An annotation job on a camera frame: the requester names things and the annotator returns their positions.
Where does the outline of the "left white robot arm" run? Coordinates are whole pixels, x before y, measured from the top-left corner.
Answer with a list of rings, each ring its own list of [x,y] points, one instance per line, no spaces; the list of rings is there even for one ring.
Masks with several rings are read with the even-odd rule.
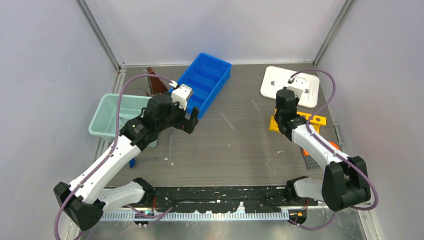
[[[87,231],[94,227],[102,216],[120,207],[139,204],[148,207],[154,200],[154,188],[143,178],[113,189],[104,189],[106,184],[131,159],[158,139],[168,128],[182,130],[188,134],[198,124],[199,108],[193,107],[190,117],[182,105],[185,99],[173,99],[170,93],[156,94],[150,98],[140,115],[128,120],[119,130],[117,138],[84,173],[66,184],[59,182],[53,189],[63,212],[79,227]]]

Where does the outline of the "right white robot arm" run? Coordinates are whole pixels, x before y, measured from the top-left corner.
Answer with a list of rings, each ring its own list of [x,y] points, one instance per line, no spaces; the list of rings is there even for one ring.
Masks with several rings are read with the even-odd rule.
[[[305,198],[324,202],[332,211],[351,208],[372,197],[365,161],[331,145],[297,113],[299,98],[287,87],[276,93],[274,120],[278,130],[298,145],[323,169],[322,181],[301,176],[287,181],[285,198],[299,205]]]

